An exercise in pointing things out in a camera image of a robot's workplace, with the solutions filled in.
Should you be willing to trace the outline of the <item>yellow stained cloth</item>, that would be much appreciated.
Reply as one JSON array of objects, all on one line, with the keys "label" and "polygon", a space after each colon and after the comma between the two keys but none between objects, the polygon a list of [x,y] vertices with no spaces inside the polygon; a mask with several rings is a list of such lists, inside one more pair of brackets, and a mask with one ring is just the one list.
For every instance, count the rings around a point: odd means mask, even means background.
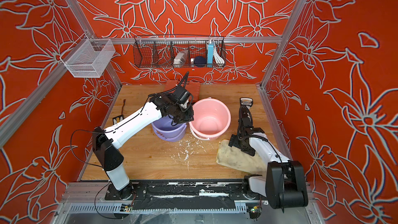
[{"label": "yellow stained cloth", "polygon": [[219,142],[216,162],[221,166],[248,174],[265,176],[267,171],[267,164],[263,162],[257,153],[254,156],[250,156],[236,147],[230,147],[229,140]]}]

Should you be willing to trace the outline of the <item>pink plastic bucket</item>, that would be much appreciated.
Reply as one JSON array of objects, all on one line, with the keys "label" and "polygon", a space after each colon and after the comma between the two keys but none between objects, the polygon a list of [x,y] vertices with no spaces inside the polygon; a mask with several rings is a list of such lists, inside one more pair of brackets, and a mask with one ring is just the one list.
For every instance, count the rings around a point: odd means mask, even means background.
[{"label": "pink plastic bucket", "polygon": [[231,124],[231,113],[220,100],[206,98],[193,105],[193,118],[189,122],[192,135],[202,141],[212,141],[221,137]]}]

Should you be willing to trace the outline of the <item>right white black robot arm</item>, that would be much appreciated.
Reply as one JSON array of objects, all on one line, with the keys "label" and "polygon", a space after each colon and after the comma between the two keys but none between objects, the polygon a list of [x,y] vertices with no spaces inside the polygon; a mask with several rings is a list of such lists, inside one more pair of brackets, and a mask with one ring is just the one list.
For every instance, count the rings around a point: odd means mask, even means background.
[{"label": "right white black robot arm", "polygon": [[239,129],[229,141],[247,155],[259,155],[267,165],[266,175],[253,175],[246,179],[247,190],[266,197],[273,209],[308,206],[304,168],[298,161],[283,155],[260,128]]}]

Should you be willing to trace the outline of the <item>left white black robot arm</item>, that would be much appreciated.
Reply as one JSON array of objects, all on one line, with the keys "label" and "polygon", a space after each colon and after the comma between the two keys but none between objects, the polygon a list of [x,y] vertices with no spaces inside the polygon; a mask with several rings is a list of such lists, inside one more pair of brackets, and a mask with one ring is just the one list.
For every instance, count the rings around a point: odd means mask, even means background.
[{"label": "left white black robot arm", "polygon": [[132,190],[130,179],[125,171],[124,156],[119,149],[143,128],[161,119],[170,117],[174,124],[193,121],[192,96],[178,99],[171,93],[157,93],[139,110],[121,122],[106,129],[100,127],[93,132],[93,151],[101,167],[118,192]]}]

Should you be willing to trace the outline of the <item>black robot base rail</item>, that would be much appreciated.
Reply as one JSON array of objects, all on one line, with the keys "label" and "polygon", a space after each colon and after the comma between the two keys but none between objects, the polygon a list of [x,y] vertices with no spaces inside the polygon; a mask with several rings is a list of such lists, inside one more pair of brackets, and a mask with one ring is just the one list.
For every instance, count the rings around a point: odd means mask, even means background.
[{"label": "black robot base rail", "polygon": [[129,196],[107,186],[104,200],[131,204],[133,210],[246,212],[268,205],[266,197],[249,192],[241,178],[132,180],[130,186]]}]

